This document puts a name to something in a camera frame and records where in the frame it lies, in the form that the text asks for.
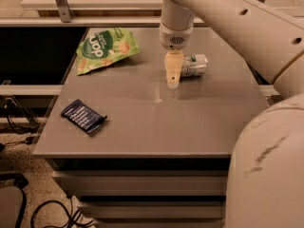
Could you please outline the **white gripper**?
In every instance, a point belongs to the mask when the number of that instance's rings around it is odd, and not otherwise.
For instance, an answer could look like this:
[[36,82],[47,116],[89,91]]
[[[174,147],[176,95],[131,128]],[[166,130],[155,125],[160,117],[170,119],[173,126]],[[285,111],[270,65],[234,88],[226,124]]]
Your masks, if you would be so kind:
[[171,89],[177,88],[181,77],[183,53],[193,31],[193,24],[160,23],[160,41],[164,48],[169,49],[164,57],[166,82]]

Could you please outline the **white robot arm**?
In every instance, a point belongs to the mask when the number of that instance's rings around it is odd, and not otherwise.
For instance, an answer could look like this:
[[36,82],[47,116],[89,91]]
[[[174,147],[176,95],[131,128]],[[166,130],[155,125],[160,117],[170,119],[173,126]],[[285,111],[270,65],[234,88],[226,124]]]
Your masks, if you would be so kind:
[[167,0],[233,48],[281,96],[241,131],[230,160],[225,228],[304,228],[303,25],[257,0]]

